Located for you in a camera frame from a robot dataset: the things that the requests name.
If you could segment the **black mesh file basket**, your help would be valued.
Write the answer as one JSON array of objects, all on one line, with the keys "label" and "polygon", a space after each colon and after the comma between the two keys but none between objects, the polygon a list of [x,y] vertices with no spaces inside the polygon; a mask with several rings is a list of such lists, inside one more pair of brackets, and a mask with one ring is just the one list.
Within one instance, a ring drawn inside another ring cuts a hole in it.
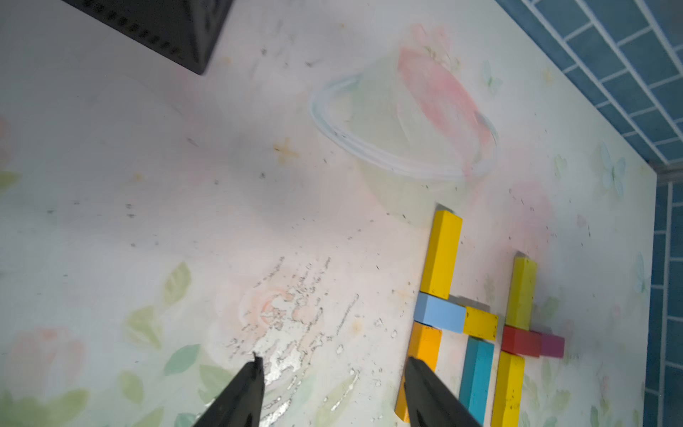
[{"label": "black mesh file basket", "polygon": [[69,5],[203,75],[232,0],[71,0]]}]

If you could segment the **teal long block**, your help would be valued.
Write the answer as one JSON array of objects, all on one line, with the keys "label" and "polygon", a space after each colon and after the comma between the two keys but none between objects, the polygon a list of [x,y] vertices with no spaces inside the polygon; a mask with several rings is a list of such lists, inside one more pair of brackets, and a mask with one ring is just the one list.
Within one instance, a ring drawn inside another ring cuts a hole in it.
[{"label": "teal long block", "polygon": [[468,338],[459,400],[480,425],[485,421],[493,357],[492,343]]}]

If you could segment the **floral table mat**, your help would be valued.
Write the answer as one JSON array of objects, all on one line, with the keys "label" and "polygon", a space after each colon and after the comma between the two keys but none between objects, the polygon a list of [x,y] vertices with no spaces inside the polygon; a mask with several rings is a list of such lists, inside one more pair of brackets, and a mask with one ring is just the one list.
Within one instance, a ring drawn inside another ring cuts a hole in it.
[{"label": "floral table mat", "polygon": [[450,295],[531,324],[524,426],[639,426],[656,174],[495,1],[238,1],[197,75],[1,5],[1,423],[395,426],[435,212]]}]

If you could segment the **magenta block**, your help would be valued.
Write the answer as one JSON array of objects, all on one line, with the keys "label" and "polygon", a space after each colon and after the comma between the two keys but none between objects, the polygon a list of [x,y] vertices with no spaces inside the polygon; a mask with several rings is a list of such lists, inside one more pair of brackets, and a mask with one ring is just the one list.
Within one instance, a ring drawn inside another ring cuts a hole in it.
[{"label": "magenta block", "polygon": [[540,334],[540,356],[563,359],[565,356],[565,338],[554,334]]}]

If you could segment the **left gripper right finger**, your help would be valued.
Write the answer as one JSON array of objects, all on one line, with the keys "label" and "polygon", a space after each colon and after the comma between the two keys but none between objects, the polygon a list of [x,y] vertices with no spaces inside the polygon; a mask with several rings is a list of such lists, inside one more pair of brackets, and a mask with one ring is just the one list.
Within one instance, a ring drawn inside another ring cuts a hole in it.
[{"label": "left gripper right finger", "polygon": [[480,424],[421,359],[409,357],[404,391],[409,423],[419,427],[480,427]]}]

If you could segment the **small yellow short block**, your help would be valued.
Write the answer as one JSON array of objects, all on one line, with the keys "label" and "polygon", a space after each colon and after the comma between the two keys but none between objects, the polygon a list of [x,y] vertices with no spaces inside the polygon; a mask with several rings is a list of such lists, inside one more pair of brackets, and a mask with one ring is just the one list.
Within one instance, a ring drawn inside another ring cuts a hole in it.
[{"label": "small yellow short block", "polygon": [[498,316],[472,307],[465,308],[464,334],[494,342],[499,325]]}]

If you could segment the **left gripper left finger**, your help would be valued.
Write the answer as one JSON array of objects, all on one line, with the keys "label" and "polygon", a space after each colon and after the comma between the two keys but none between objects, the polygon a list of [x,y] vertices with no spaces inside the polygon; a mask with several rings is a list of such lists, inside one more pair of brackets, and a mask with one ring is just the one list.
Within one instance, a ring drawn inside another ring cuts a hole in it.
[{"label": "left gripper left finger", "polygon": [[201,414],[194,427],[258,426],[265,390],[263,359],[254,356]]}]

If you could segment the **red block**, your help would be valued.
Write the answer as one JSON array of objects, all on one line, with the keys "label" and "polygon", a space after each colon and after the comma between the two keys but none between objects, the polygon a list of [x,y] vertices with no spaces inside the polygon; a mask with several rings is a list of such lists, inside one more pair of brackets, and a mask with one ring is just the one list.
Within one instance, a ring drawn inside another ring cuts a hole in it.
[{"label": "red block", "polygon": [[540,358],[542,335],[533,331],[505,325],[501,349],[510,354]]}]

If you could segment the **bright yellow long block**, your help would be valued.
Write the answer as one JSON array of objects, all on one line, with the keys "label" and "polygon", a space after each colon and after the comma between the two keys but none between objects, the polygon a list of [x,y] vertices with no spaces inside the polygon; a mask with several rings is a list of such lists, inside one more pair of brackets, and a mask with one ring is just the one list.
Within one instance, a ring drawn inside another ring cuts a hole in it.
[{"label": "bright yellow long block", "polygon": [[517,427],[523,391],[525,359],[501,352],[494,390],[492,427]]}]

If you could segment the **light blue short block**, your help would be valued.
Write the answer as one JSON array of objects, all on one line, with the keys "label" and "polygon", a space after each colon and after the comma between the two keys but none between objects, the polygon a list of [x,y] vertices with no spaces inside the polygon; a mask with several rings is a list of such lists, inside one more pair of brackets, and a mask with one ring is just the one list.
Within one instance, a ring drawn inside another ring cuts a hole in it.
[{"label": "light blue short block", "polygon": [[434,295],[419,293],[414,321],[440,330],[464,333],[466,308]]}]

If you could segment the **lemon yellow long block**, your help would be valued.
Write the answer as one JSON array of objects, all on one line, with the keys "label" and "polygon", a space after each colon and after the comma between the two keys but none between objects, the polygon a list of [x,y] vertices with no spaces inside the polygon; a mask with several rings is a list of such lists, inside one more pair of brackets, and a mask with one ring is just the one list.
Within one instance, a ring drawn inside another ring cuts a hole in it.
[{"label": "lemon yellow long block", "polygon": [[537,263],[526,257],[514,259],[506,325],[529,331],[534,305]]}]

